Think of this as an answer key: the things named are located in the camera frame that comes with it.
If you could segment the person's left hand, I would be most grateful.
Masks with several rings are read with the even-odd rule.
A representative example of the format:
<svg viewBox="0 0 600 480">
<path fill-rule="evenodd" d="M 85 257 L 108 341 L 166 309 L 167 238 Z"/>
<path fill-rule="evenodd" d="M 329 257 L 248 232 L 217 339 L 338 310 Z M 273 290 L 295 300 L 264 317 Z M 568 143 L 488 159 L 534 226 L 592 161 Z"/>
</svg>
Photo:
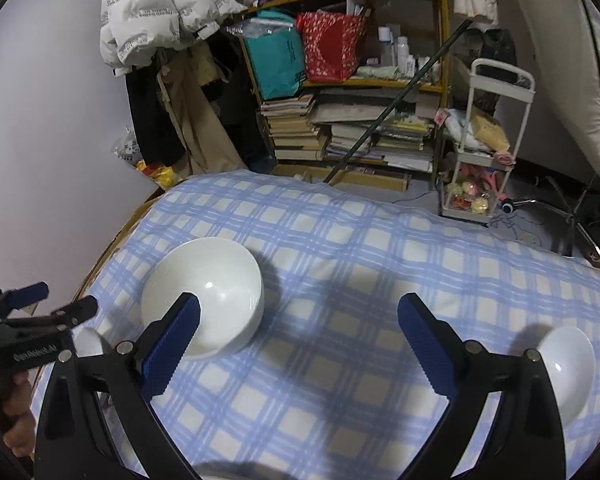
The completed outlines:
<svg viewBox="0 0 600 480">
<path fill-rule="evenodd" d="M 3 434 L 3 441 L 18 458 L 29 456 L 35 446 L 35 418 L 31 401 L 29 373 L 20 372 L 12 376 L 12 388 L 3 403 L 3 412 L 12 426 Z"/>
</svg>

